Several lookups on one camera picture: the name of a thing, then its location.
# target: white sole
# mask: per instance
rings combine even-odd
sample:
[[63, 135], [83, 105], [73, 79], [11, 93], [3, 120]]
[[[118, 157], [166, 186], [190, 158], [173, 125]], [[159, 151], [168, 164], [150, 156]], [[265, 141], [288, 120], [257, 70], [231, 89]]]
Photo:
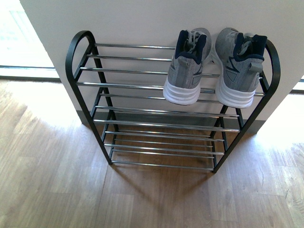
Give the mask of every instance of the white sole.
[[212, 46], [211, 53], [214, 63], [220, 67], [220, 75], [215, 87], [215, 94], [218, 98], [218, 101], [220, 101], [223, 105], [233, 108], [247, 108], [251, 106], [255, 91], [241, 92], [227, 87], [224, 82], [223, 63], [216, 53], [215, 45]]
[[[206, 57], [203, 67], [206, 63], [211, 60], [211, 52]], [[163, 96], [167, 101], [178, 105], [192, 105], [194, 104], [200, 95], [200, 83], [193, 89], [186, 89], [171, 85], [166, 79], [165, 85], [163, 86]]]

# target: baseboard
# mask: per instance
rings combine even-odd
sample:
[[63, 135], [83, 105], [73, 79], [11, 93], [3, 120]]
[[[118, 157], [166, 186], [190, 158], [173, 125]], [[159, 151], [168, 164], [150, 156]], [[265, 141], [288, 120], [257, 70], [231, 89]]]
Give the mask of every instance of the baseboard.
[[[83, 124], [88, 124], [85, 115], [82, 111], [77, 111], [78, 116]], [[108, 113], [98, 112], [95, 114], [95, 119], [105, 120], [108, 116]], [[116, 113], [116, 118], [118, 120], [125, 121], [140, 121], [140, 122], [151, 122], [158, 124], [186, 124], [186, 125], [197, 125], [197, 126], [214, 126], [216, 121], [215, 118], [206, 118], [206, 117], [192, 117], [185, 118], [184, 116], [164, 116], [164, 115], [149, 115], [149, 114], [123, 114]], [[256, 134], [258, 130], [263, 126], [265, 121], [263, 120], [255, 120], [250, 128], [248, 129], [248, 133]], [[238, 120], [237, 119], [225, 119], [225, 127], [237, 129]]]

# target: sneaker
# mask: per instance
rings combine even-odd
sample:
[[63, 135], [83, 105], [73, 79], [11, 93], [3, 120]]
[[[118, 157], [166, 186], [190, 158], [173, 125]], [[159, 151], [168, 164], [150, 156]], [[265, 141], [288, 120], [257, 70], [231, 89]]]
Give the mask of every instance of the sneaker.
[[212, 50], [221, 73], [216, 85], [218, 100], [234, 108], [251, 106], [263, 71], [265, 36], [247, 36], [233, 28], [222, 30]]
[[211, 36], [205, 28], [180, 32], [169, 73], [163, 88], [166, 100], [178, 105], [191, 105], [200, 95], [203, 63], [211, 50]]

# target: chrome rod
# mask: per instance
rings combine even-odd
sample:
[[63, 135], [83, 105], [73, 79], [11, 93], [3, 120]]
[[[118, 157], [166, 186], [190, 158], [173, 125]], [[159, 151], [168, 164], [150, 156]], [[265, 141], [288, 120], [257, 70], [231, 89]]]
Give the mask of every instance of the chrome rod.
[[180, 128], [189, 130], [202, 130], [202, 131], [219, 131], [219, 132], [236, 132], [238, 129], [227, 129], [222, 127], [208, 127], [208, 126], [194, 126], [184, 124], [170, 124], [170, 123], [148, 123], [148, 122], [135, 122], [135, 121], [120, 121], [120, 120], [94, 120], [95, 123], [106, 124], [121, 124], [121, 125], [133, 125], [133, 126], [147, 126], [147, 127], [168, 127], [168, 128]]
[[120, 107], [108, 107], [108, 106], [95, 106], [99, 109], [113, 110], [118, 112], [131, 112], [131, 113], [144, 113], [144, 114], [163, 114], [163, 115], [195, 115], [199, 117], [210, 117], [210, 118], [219, 118], [219, 117], [235, 117], [239, 115], [235, 114], [213, 114], [213, 113], [196, 113], [196, 112], [180, 112], [180, 111], [164, 111], [164, 110], [152, 110], [152, 109], [137, 109], [137, 108], [120, 108]]
[[[151, 131], [137, 131], [137, 130], [127, 130], [127, 129], [121, 129], [120, 132], [131, 132], [131, 133], [150, 133], [150, 134], [161, 134], [161, 135], [179, 135], [179, 136], [185, 136], [185, 134], [182, 133], [168, 133], [168, 132], [151, 132]], [[209, 138], [210, 135], [200, 135], [200, 134], [187, 134], [189, 136], [196, 136], [196, 137], [205, 137]]]
[[[116, 84], [116, 83], [93, 83], [93, 82], [77, 82], [78, 86], [93, 86], [93, 87], [108, 87], [108, 88], [125, 88], [125, 89], [150, 89], [163, 90], [162, 85], [130, 85], [130, 84]], [[215, 90], [210, 88], [201, 88], [201, 93], [214, 94]]]
[[195, 144], [181, 144], [181, 143], [171, 143], [171, 142], [145, 142], [145, 141], [138, 141], [138, 140], [127, 140], [127, 139], [115, 139], [118, 142], [130, 142], [130, 143], [152, 143], [152, 144], [163, 144], [163, 145], [174, 145], [174, 146], [196, 146], [196, 147], [207, 147], [212, 148], [213, 146], [208, 145], [195, 145]]
[[[156, 97], [156, 96], [130, 96], [130, 95], [117, 95], [117, 94], [100, 94], [100, 96], [107, 96], [107, 97], [121, 97], [121, 98], [135, 98], [135, 99], [154, 99], [154, 100], [163, 100], [166, 99], [164, 97]], [[197, 102], [201, 103], [216, 103], [219, 104], [219, 101], [216, 100], [204, 100], [198, 99]]]
[[116, 145], [116, 144], [107, 144], [107, 143], [105, 143], [104, 146], [124, 147], [124, 148], [130, 148], [130, 149], [154, 150], [154, 151], [172, 151], [172, 152], [183, 152], [183, 153], [201, 153], [201, 154], [224, 155], [223, 152], [179, 150], [179, 149], [171, 149], [171, 148], [155, 148], [155, 147], [144, 147], [144, 146], [128, 146], [128, 145]]
[[210, 141], [210, 142], [223, 142], [222, 139], [211, 139], [211, 138], [196, 138], [196, 137], [185, 137], [185, 136], [169, 136], [169, 135], [154, 135], [154, 134], [136, 134], [136, 133], [125, 133], [125, 132], [109, 132], [108, 134], [117, 134], [117, 135], [128, 135], [128, 136], [140, 136], [140, 137], [157, 137], [157, 138], [168, 138], [168, 139], [189, 139], [189, 140], [201, 140], [201, 141]]
[[[96, 72], [116, 72], [127, 74], [144, 74], [144, 75], [167, 75], [167, 71], [149, 71], [149, 70], [128, 70], [128, 69], [108, 69], [108, 68], [93, 68], [93, 67], [81, 67], [80, 70], [84, 71], [96, 71]], [[202, 77], [217, 78], [217, 74], [201, 74]]]
[[264, 93], [255, 93], [254, 96], [263, 97], [263, 96], [265, 96], [265, 94]]
[[140, 61], [158, 61], [158, 62], [172, 61], [172, 59], [168, 59], [168, 58], [140, 58], [140, 57], [102, 56], [102, 55], [87, 55], [87, 56], [90, 58], [103, 58], [103, 59], [140, 60]]
[[108, 68], [93, 68], [81, 67], [80, 70], [96, 71], [96, 72], [116, 72], [128, 74], [147, 74], [147, 75], [167, 75], [168, 72], [148, 71], [148, 70], [125, 70], [125, 69], [108, 69]]
[[151, 45], [130, 45], [130, 44], [95, 44], [96, 47], [113, 47], [113, 48], [149, 48], [149, 49], [166, 49], [175, 50], [175, 47], [169, 46], [151, 46]]
[[185, 154], [174, 154], [174, 153], [155, 153], [155, 152], [142, 152], [142, 151], [124, 151], [124, 150], [115, 150], [115, 149], [113, 149], [112, 151], [113, 152], [142, 153], [142, 154], [152, 154], [152, 155], [188, 157], [188, 158], [214, 159], [214, 157], [197, 156], [197, 155], [185, 155]]
[[112, 163], [129, 164], [129, 165], [147, 165], [147, 166], [159, 166], [159, 167], [169, 167], [169, 168], [182, 168], [182, 169], [194, 169], [194, 170], [213, 171], [213, 168], [199, 168], [199, 167], [177, 166], [177, 165], [159, 165], [159, 164], [138, 163], [138, 162], [130, 162], [130, 161], [125, 161], [125, 162], [124, 161], [112, 161]]

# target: laminate flooring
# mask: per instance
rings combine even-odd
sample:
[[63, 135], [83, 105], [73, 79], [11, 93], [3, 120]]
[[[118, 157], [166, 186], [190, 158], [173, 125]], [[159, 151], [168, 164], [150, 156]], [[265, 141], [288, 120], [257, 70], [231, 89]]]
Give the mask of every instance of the laminate flooring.
[[109, 166], [62, 84], [0, 80], [0, 227], [302, 228], [303, 104], [287, 96], [216, 174]]

